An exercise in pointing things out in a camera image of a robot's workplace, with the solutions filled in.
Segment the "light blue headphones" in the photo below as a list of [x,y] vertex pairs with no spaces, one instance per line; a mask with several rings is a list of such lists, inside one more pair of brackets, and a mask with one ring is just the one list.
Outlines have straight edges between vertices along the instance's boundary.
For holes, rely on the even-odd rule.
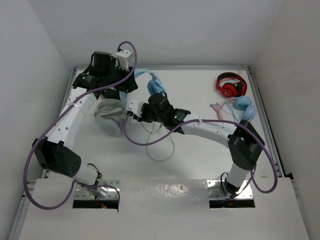
[[155,72],[148,69],[139,68],[136,69],[126,81],[118,85],[119,89],[116,89],[115,99],[121,101],[124,105],[127,101],[128,93],[131,93],[138,89],[136,78],[142,76],[145,73],[151,76],[151,80],[149,80],[149,82],[147,83],[147,90],[150,96],[166,92],[164,84]]

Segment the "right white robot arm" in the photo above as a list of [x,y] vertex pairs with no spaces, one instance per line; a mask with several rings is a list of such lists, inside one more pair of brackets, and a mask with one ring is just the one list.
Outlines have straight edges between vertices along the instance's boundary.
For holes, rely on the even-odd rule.
[[204,119],[189,110],[173,107],[163,93],[150,96],[148,102],[127,100],[125,109],[138,122],[157,122],[170,133],[198,136],[227,147],[232,166],[220,189],[228,197],[235,196],[239,191],[265,147],[249,121],[233,122],[235,128],[230,128],[230,121]]

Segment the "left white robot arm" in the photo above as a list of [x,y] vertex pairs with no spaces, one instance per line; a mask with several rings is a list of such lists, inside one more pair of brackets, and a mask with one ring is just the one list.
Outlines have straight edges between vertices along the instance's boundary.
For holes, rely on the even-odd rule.
[[103,51],[92,54],[89,66],[75,78],[59,120],[32,145],[43,169],[84,185],[95,185],[99,172],[86,166],[81,157],[73,152],[74,140],[83,119],[104,87],[111,86],[122,92],[137,89],[134,71],[129,66],[133,55],[132,51],[124,49],[115,54]]

